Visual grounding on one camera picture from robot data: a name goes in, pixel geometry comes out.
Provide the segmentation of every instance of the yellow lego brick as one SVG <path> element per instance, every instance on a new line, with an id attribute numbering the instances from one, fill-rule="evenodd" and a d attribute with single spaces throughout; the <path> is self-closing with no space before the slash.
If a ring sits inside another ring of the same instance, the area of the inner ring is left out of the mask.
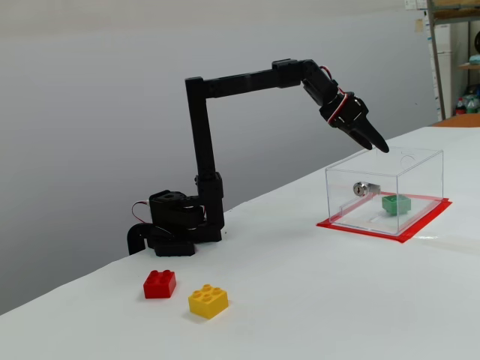
<path id="1" fill-rule="evenodd" d="M 192 313 L 211 319 L 228 308 L 227 292 L 220 287 L 206 284 L 201 290 L 194 291 L 190 295 L 188 304 Z"/>

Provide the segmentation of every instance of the white tabletop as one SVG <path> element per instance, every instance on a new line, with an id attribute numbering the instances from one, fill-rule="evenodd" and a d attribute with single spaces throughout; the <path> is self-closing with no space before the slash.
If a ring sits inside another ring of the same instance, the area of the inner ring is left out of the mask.
<path id="1" fill-rule="evenodd" d="M 321 169 L 228 211 L 192 257 L 143 251 L 0 316 L 0 359 L 477 359 L 480 130 L 389 143 L 445 151 L 453 205 L 406 244 L 316 227 Z M 144 299 L 154 269 L 175 272 L 172 298 Z M 230 300 L 212 320 L 188 310 L 207 283 Z"/>

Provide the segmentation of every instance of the transparent acrylic box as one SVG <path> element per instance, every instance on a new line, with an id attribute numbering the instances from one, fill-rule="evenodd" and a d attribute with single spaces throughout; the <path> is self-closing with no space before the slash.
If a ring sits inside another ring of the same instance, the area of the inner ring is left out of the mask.
<path id="1" fill-rule="evenodd" d="M 444 201 L 439 150 L 363 151 L 325 173 L 328 222 L 336 227 L 395 237 Z"/>

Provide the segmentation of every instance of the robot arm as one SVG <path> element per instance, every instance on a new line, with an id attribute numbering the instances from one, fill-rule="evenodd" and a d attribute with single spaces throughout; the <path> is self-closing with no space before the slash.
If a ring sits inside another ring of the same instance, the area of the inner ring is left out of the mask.
<path id="1" fill-rule="evenodd" d="M 319 67 L 313 60 L 280 60 L 272 63 L 271 70 L 219 79 L 186 79 L 198 196 L 169 190 L 150 196 L 153 224 L 139 224 L 130 229 L 127 236 L 130 255 L 145 248 L 144 239 L 158 256 L 192 255 L 193 243 L 221 240 L 224 193 L 222 178 L 215 169 L 206 100 L 301 83 L 330 126 L 339 128 L 366 149 L 374 145 L 382 152 L 389 151 L 385 140 L 367 120 L 368 108 L 364 102 L 354 93 L 342 91 L 329 69 Z"/>

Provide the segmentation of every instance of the white wall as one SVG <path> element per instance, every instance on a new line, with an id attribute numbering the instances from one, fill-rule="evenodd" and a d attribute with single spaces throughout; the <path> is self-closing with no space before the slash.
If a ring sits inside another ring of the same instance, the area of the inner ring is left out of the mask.
<path id="1" fill-rule="evenodd" d="M 0 5 L 0 313 L 126 256 L 133 201 L 194 194 L 185 77 L 315 59 L 386 137 L 436 121 L 402 1 L 77 2 Z M 300 87 L 208 109 L 226 209 L 359 150 Z"/>

